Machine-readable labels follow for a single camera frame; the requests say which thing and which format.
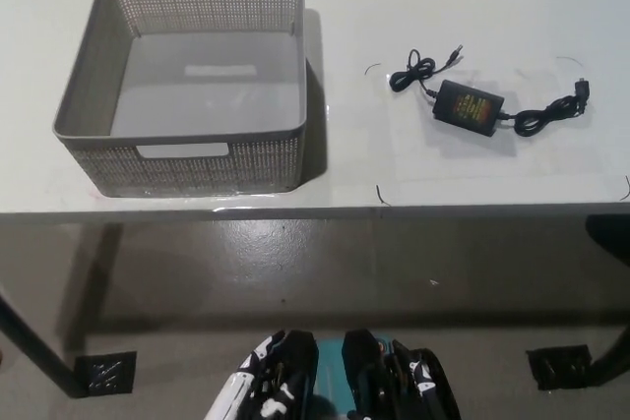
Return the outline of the right robot hand black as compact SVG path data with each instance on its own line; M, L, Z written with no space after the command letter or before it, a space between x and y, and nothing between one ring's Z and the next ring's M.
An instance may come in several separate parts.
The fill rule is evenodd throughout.
M438 357L428 348L391 342L400 419L460 420L459 406Z

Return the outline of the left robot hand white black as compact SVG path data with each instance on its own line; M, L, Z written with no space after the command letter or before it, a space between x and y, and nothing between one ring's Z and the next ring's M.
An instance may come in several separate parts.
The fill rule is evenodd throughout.
M310 331L279 330L267 336L228 376L205 419L307 418L318 361Z

